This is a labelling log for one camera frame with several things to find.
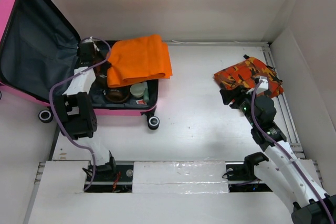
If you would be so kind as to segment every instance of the folded orange cloth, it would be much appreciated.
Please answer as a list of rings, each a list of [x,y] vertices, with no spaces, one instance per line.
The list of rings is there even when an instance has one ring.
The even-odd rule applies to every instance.
[[[107,71],[107,84],[111,88],[173,75],[168,45],[159,35],[115,43],[109,62],[112,67]]]

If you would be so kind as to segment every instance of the pink suitcase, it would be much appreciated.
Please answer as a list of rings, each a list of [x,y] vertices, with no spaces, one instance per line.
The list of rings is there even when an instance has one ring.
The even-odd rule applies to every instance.
[[[0,10],[1,89],[49,107],[50,88],[74,74],[78,33],[51,0],[0,0]],[[99,47],[107,52],[103,43]],[[56,94],[62,94],[69,85],[70,82]],[[139,98],[111,103],[93,84],[92,105],[97,115],[145,114],[149,128],[155,130],[160,122],[154,116],[158,85],[157,80],[148,81],[150,101],[143,105],[136,103]],[[45,123],[53,119],[49,109],[38,116]]]

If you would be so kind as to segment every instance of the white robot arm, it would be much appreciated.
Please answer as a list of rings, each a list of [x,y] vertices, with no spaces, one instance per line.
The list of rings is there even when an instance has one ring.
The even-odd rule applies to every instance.
[[[80,46],[99,52],[92,39],[84,41]],[[98,137],[93,138],[93,133],[97,130],[97,118],[91,104],[89,91],[96,80],[96,74],[94,69],[84,71],[92,64],[92,60],[79,62],[79,67],[74,70],[74,75],[78,73],[80,75],[72,79],[62,96],[55,97],[55,109],[71,138],[79,145],[93,150],[97,174],[104,172],[108,174],[108,177],[113,178],[117,172],[115,160],[100,139]]]
[[[296,158],[274,122],[273,100],[264,95],[255,97],[268,89],[267,78],[259,77],[256,83],[257,90],[220,91],[225,105],[234,99],[231,108],[244,113],[253,127],[253,139],[262,150],[246,156],[243,168],[231,171],[232,174],[245,174],[265,182],[286,205],[294,224],[334,223],[336,195],[329,196]]]

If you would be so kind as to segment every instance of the camouflage fabric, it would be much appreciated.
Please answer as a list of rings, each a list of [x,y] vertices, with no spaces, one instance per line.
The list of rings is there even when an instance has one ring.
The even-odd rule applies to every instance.
[[[264,95],[273,98],[283,93],[282,81],[278,79],[273,68],[254,57],[244,57],[247,58],[245,61],[214,74],[221,88],[227,90],[233,90],[238,86],[244,86],[247,89],[254,88],[256,86],[255,77],[265,76],[268,78],[269,89],[264,92]]]

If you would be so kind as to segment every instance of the red wire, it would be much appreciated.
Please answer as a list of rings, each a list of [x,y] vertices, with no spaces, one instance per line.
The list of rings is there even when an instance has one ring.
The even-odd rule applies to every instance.
[[[116,178],[116,180],[115,180],[114,183],[113,183],[113,191],[112,191],[112,192],[114,192],[114,191],[116,190],[116,188],[117,188],[117,184],[118,184],[118,180],[119,180],[119,178],[120,178],[120,175],[121,175],[121,173],[118,172],[118,173],[117,173],[117,178]]]

